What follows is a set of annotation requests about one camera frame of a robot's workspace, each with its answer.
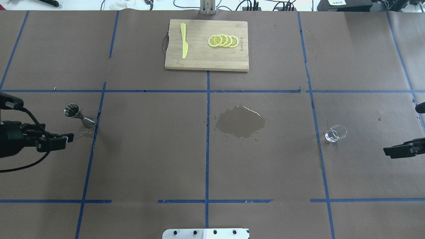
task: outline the stainless steel jigger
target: stainless steel jigger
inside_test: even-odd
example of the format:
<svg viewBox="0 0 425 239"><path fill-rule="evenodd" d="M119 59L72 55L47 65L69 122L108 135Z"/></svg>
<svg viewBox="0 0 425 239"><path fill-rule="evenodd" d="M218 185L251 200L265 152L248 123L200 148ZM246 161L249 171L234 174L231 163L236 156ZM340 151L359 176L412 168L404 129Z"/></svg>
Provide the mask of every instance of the stainless steel jigger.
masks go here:
<svg viewBox="0 0 425 239"><path fill-rule="evenodd" d="M91 128L96 124L96 121L93 118L85 117L80 111L79 106L76 104L67 105L66 108L63 110L63 113L68 118L80 119L82 121L82 124L86 128Z"/></svg>

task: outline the yellow plastic knife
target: yellow plastic knife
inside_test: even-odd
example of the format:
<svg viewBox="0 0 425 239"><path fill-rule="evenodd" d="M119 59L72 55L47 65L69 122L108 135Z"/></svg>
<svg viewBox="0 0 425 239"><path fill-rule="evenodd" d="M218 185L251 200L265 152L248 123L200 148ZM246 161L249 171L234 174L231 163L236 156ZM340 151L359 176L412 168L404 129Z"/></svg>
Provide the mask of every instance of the yellow plastic knife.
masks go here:
<svg viewBox="0 0 425 239"><path fill-rule="evenodd" d="M181 41L183 43L181 57L185 59L187 56L187 51L189 50L189 44L186 42L186 24L185 23L180 24L180 30L181 30Z"/></svg>

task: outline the blue tape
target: blue tape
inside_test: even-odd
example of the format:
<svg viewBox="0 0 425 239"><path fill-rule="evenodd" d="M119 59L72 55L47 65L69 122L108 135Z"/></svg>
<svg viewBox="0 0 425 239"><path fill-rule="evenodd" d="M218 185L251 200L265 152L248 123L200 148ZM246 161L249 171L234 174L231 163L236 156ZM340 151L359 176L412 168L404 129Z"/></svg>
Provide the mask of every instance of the blue tape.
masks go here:
<svg viewBox="0 0 425 239"><path fill-rule="evenodd" d="M344 199L310 199L310 202L425 202L425 198L344 198Z"/></svg>
<svg viewBox="0 0 425 239"><path fill-rule="evenodd" d="M84 205L85 205L84 203L82 203L80 205L80 213L79 213L79 216L78 216L78 223L77 223L77 229L76 229L76 232L75 232L75 239L78 239L78 237L79 237L79 231L80 231L80 228L81 228L82 214L84 212Z"/></svg>
<svg viewBox="0 0 425 239"><path fill-rule="evenodd" d="M307 91L307 93L411 93L411 91L357 91L357 90L353 90L353 91L343 91L343 90L312 90L312 91Z"/></svg>
<svg viewBox="0 0 425 239"><path fill-rule="evenodd" d="M103 83L102 96L100 97L99 110L98 110L98 113L97 113L96 127L94 128L93 142L91 144L90 158L88 160L88 166L87 166L87 174L85 176L84 191L82 193L82 202L81 202L80 213L79 213L79 217L78 217L77 229L76 229L76 232L75 232L75 239L78 239L78 237L79 237L81 220L82 220L82 215L83 215L83 212L84 212L84 201L85 201L85 197L87 195L88 180L90 178L91 164L93 162L93 155L94 155L94 146L96 144L97 130L99 128L99 120L100 120L100 115L102 113L103 98L105 96L105 90L106 90L106 82Z"/></svg>
<svg viewBox="0 0 425 239"><path fill-rule="evenodd" d="M317 118L316 118L316 109L314 107L315 103L314 103L313 93L312 93L312 83L310 81L310 73L309 73L309 69L307 67L307 53L306 53L306 46L304 44L303 27L302 27L302 24L301 24L301 15L300 15L299 11L297 12L297 14L298 14L298 25L300 27L301 45L303 47L304 65L305 65L305 68L306 68L306 74L307 74L307 79L308 79L308 83L309 83L309 94L310 94L310 101L311 101L311 104L312 104L313 120L314 120L314 125L315 125L314 128L316 130L316 138L317 138L317 143L319 145L319 152L320 152L320 161L322 163L323 186L325 188L326 199L329 199L328 183L326 181L325 163L323 161L322 145L320 143L319 127L317 125ZM330 226L330 229L331 229L331 236L332 236L332 239L335 239L335 231L334 231L334 223L333 223L333 219L332 219L331 204L328 202L326 205L327 205L327 208L328 208L328 217L329 217L329 226Z"/></svg>
<svg viewBox="0 0 425 239"><path fill-rule="evenodd" d="M415 105L417 105L417 100L416 100L416 97L415 97L415 93L413 91L412 84L410 82L410 78L409 78L409 75L407 74L406 66L405 66L404 61L403 61L403 57L401 56L400 49L399 49L398 44L397 44L396 36L394 34L393 26L392 26L392 23L391 23L390 13L388 12L388 10L387 10L387 19L388 19L388 24L390 25L391 36L393 37L394 45L396 47L397 55L399 56L399 59L400 59L400 62L401 62L401 66L403 68L403 72L404 72L404 75L406 77L407 84L409 85L410 92L412 94L413 99L415 100ZM422 115L421 114L418 114L418 117L419 117L419 119L421 121L422 130L425 133L425 124L424 124L424 120L422 118Z"/></svg>
<svg viewBox="0 0 425 239"><path fill-rule="evenodd" d="M102 90L0 90L0 92L30 92L30 93L100 93Z"/></svg>
<svg viewBox="0 0 425 239"><path fill-rule="evenodd" d="M111 40L111 43L110 43L111 49L109 51L109 58L112 56L113 42L115 41L116 25L118 24L118 16L119 16L119 11L116 11L115 25L113 27L112 40Z"/></svg>
<svg viewBox="0 0 425 239"><path fill-rule="evenodd" d="M171 199L158 200L158 203L205 203L204 199Z"/></svg>
<svg viewBox="0 0 425 239"><path fill-rule="evenodd" d="M301 93L301 90L211 90L211 93Z"/></svg>
<svg viewBox="0 0 425 239"><path fill-rule="evenodd" d="M208 203L270 203L273 199L209 199ZM167 199L158 200L163 203L206 203L204 199Z"/></svg>
<svg viewBox="0 0 425 239"><path fill-rule="evenodd" d="M205 90L106 90L108 93L206 93Z"/></svg>
<svg viewBox="0 0 425 239"><path fill-rule="evenodd" d="M273 199L210 199L210 203L270 203Z"/></svg>
<svg viewBox="0 0 425 239"><path fill-rule="evenodd" d="M74 199L0 199L0 203L82 203ZM112 200L85 200L84 203L112 203Z"/></svg>
<svg viewBox="0 0 425 239"><path fill-rule="evenodd" d="M4 71L3 78L1 79L1 83L0 83L0 90L3 88L4 81L6 80L6 75L7 75L7 72L9 71L9 66L12 63L13 55L15 55L15 51L18 46L19 39L21 38L22 31L24 30L24 26L28 18L28 14L29 14L29 11L27 11L25 14L25 18L24 18L24 21L22 22L21 30L19 31L18 37L16 38L15 45L13 46L12 53L10 54L9 61L7 62L6 70Z"/></svg>
<svg viewBox="0 0 425 239"><path fill-rule="evenodd" d="M205 155L205 228L209 227L208 223L208 200L210 186L210 71L207 71L207 140Z"/></svg>

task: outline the white label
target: white label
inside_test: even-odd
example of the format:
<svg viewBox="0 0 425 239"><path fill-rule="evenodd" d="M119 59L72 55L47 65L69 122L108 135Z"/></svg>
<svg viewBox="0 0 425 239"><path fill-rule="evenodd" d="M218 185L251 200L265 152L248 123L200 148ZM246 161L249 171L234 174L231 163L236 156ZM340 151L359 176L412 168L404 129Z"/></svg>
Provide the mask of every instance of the white label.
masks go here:
<svg viewBox="0 0 425 239"><path fill-rule="evenodd" d="M345 0L328 0L331 6L346 5Z"/></svg>

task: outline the black cable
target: black cable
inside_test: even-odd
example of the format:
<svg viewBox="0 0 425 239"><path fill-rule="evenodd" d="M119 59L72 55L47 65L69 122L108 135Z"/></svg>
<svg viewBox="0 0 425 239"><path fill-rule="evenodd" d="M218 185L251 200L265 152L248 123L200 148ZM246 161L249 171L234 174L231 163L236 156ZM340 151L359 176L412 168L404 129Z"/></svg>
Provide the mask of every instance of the black cable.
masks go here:
<svg viewBox="0 0 425 239"><path fill-rule="evenodd" d="M278 2L276 5L275 5L275 7L273 8L273 10L272 11L274 11L275 9L277 9L277 7L278 7L278 5L279 5L279 3L283 3L283 7L282 7L282 10L280 10L280 11L293 11L294 10L294 2L295 1L293 1L293 2L284 2L284 1L270 1L270 2Z"/></svg>
<svg viewBox="0 0 425 239"><path fill-rule="evenodd" d="M226 6L219 6L219 7L216 7L217 9L219 9L219 8L227 8L227 9L229 9L229 10L231 10L231 11L233 11L232 9L230 9L229 7L226 7Z"/></svg>
<svg viewBox="0 0 425 239"><path fill-rule="evenodd" d="M35 125L37 125L37 126L38 126L38 128L41 130L41 132L44 134L44 136L45 136L45 138L46 138L46 140L47 140L47 143L48 143L47 151L46 151L46 153L43 155L43 157L41 157L39 160L35 161L34 163L31 163L31 164L28 164L28 165L25 165L25 166L22 166L22 167L18 167L18 168L2 169L2 170L0 170L0 173L8 173L8 172L18 171L18 170L22 170L22 169L26 169L26 168L32 167L32 166L34 166L34 165L36 165L36 164L40 163L41 161L43 161L43 160L44 160L44 159L45 159L45 158L49 155L49 153L50 153L50 151L51 151L51 148L52 148L52 143L51 143L51 141L50 141L49 135L48 135L48 134L47 134L47 132L46 132L46 131L45 131L45 130L41 127L40 123L39 123L39 122L38 122L38 120L35 118L35 116L34 116L34 115L33 115L33 114L29 111L29 110L27 110L27 109L26 109L26 108L24 108L24 107L18 106L17 110L27 113L27 114L30 116L30 118L32 119L32 121L34 121Z"/></svg>
<svg viewBox="0 0 425 239"><path fill-rule="evenodd" d="M251 2L251 0L243 0L242 2L240 2L240 3L239 3L239 5L236 7L236 10L235 10L235 11L237 11L237 10L238 10L238 8L241 6L241 4L242 4L242 3L244 3L245 1L247 1L247 6L246 6L246 8L247 8L247 10L249 11L249 9L252 7L252 2Z"/></svg>
<svg viewBox="0 0 425 239"><path fill-rule="evenodd" d="M275 5L275 7L273 8L273 10L272 10L272 11L274 11L274 10L276 9L276 7L279 5L279 3L283 3L283 6L285 6L285 3L284 3L284 2L278 2L278 3Z"/></svg>
<svg viewBox="0 0 425 239"><path fill-rule="evenodd" d="M173 1L173 5L176 6L176 7L178 7L178 8L181 8L181 9L198 9L199 8L199 7L181 7L181 6L177 6L176 5L176 0Z"/></svg>
<svg viewBox="0 0 425 239"><path fill-rule="evenodd" d="M221 1L223 1L223 0L220 0L220 2L218 2L217 6L215 6L215 8L218 8L218 6L220 6Z"/></svg>

